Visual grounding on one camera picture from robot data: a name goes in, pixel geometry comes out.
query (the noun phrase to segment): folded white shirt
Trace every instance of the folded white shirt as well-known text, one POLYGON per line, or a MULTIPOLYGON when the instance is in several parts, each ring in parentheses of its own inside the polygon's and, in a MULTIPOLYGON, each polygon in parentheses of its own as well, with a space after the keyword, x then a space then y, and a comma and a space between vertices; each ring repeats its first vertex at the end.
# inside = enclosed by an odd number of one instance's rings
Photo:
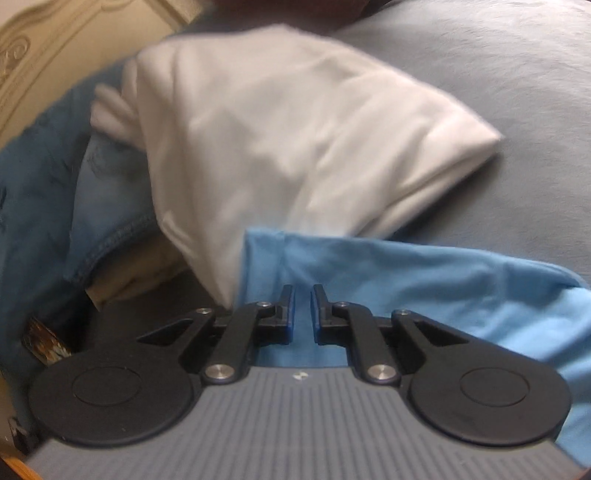
POLYGON ((386 237, 501 139, 450 95, 282 25, 147 48, 121 93, 97 87, 91 123, 147 152, 160 228, 226 307, 246 229, 386 237))

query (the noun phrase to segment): round black disc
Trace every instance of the round black disc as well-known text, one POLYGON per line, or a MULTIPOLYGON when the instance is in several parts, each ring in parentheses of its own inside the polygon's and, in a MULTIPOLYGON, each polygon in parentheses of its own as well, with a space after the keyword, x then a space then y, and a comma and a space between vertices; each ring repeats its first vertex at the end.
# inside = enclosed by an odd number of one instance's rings
POLYGON ((141 343, 64 359, 45 370, 29 393, 33 415, 52 436, 93 447, 156 435, 184 416, 194 396, 177 358, 141 343))
POLYGON ((568 385, 553 369, 482 345, 443 348, 415 374, 409 399, 443 433, 506 447, 552 438, 571 405, 568 385))

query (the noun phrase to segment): gray ribbed base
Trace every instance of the gray ribbed base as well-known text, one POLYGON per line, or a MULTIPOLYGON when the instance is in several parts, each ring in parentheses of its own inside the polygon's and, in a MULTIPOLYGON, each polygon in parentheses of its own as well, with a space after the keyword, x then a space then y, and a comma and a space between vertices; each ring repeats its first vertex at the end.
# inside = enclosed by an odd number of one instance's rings
POLYGON ((439 435, 395 389, 348 368, 252 368, 242 382, 207 388, 152 440, 114 450, 52 440, 29 464, 44 480, 569 480, 581 472, 551 442, 489 450, 439 435))

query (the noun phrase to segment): light blue cloth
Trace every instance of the light blue cloth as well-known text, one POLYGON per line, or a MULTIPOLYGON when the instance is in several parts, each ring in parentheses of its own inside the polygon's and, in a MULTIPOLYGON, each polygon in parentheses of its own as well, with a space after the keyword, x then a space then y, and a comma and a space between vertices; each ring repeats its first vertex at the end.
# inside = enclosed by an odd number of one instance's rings
POLYGON ((344 349, 314 343, 315 284, 374 315, 413 310, 555 367, 574 397, 558 443, 591 466, 591 291, 577 275, 477 250, 249 232, 238 303, 275 300, 284 284, 296 289, 294 341, 261 349, 259 365, 346 365, 344 349))

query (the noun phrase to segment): gray fabric surface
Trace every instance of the gray fabric surface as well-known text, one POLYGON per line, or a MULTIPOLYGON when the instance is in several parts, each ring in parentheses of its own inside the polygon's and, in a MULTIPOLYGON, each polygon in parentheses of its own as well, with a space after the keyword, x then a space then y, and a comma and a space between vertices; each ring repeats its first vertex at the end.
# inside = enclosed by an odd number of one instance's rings
POLYGON ((591 2, 408 0, 338 38, 435 85, 503 155, 399 239, 561 264, 591 280, 591 2))

